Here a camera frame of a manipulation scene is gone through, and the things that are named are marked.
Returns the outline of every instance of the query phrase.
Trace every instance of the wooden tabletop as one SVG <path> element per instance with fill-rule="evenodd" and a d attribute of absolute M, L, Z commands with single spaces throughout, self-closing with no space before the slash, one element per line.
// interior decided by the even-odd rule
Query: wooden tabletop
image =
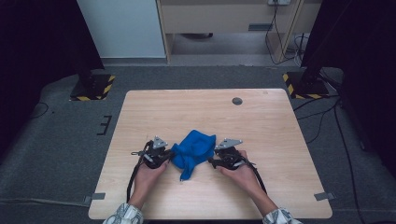
<path fill-rule="evenodd" d="M 233 99 L 242 100 L 241 105 Z M 262 177 L 268 195 L 297 218 L 328 218 L 323 192 L 288 95 L 281 89 L 129 91 L 125 97 L 93 200 L 92 219 L 111 216 L 125 202 L 126 189 L 137 163 L 133 151 L 155 135 L 172 147 L 191 130 L 241 139 Z M 180 182 L 181 171 L 171 164 L 143 207 L 145 219 L 261 219 L 244 191 L 213 169 L 197 165 L 191 179 Z"/>

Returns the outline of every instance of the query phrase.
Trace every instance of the hazard tape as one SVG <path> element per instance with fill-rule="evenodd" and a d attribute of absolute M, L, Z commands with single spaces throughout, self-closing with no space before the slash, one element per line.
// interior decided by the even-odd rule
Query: hazard tape
<path fill-rule="evenodd" d="M 80 95 L 80 96 L 70 97 L 70 100 L 71 101 L 104 100 L 107 97 L 108 92 L 111 89 L 111 86 L 113 85 L 114 78 L 116 78 L 116 76 L 110 76 L 108 78 L 107 84 L 103 89 L 103 93 L 101 95 L 96 95 L 96 96 Z"/>
<path fill-rule="evenodd" d="M 286 83 L 291 99 L 319 99 L 329 97 L 328 94 L 297 94 L 294 92 L 294 88 L 293 85 L 291 85 L 288 74 L 283 74 L 283 80 Z"/>

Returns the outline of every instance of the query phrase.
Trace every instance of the carpeted floor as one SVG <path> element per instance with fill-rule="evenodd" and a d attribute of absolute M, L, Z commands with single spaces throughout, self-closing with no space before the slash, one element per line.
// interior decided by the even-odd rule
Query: carpeted floor
<path fill-rule="evenodd" d="M 34 198 L 84 205 L 84 197 L 94 193 L 125 93 L 129 90 L 286 89 L 282 74 L 295 69 L 286 66 L 108 67 L 107 72 L 116 76 L 109 95 L 103 101 L 88 102 L 69 101 L 77 76 L 49 84 L 42 91 L 41 103 L 37 105 L 32 118 L 0 166 L 0 198 Z M 290 99 L 294 108 L 307 101 Z M 298 109 L 296 117 L 325 111 L 336 101 L 337 97 L 317 100 Z M 336 111 L 350 154 L 362 217 L 366 223 L 396 220 L 396 180 L 381 165 L 381 160 L 374 152 L 361 150 L 360 141 L 346 112 L 340 106 L 336 107 Z M 98 135 L 104 128 L 101 123 L 106 122 L 104 116 L 112 116 L 112 120 L 106 135 Z M 360 223 L 347 153 L 333 110 L 326 113 L 320 121 L 321 114 L 299 119 L 307 142 L 315 139 L 320 130 L 308 148 L 324 189 L 336 196 L 336 199 L 330 201 L 333 216 L 326 220 L 301 221 Z M 2 203 L 0 223 L 103 221 L 90 220 L 88 210 L 84 206 Z"/>

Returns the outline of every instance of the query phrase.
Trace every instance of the black stand base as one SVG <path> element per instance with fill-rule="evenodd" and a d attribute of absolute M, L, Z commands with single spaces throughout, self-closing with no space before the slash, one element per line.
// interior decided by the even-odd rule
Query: black stand base
<path fill-rule="evenodd" d="M 115 76 L 92 75 L 94 83 L 91 88 L 85 88 L 81 80 L 78 81 L 70 94 L 71 101 L 103 100 L 107 97 Z"/>
<path fill-rule="evenodd" d="M 329 91 L 321 80 L 316 80 L 311 85 L 302 85 L 303 74 L 304 72 L 288 72 L 283 75 L 291 98 L 307 99 L 329 96 Z"/>

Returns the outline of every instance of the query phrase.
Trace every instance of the white wall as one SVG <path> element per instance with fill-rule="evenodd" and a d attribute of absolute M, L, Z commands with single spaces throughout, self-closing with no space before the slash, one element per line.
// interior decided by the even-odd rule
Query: white wall
<path fill-rule="evenodd" d="M 78 0 L 102 58 L 165 58 L 155 0 Z"/>

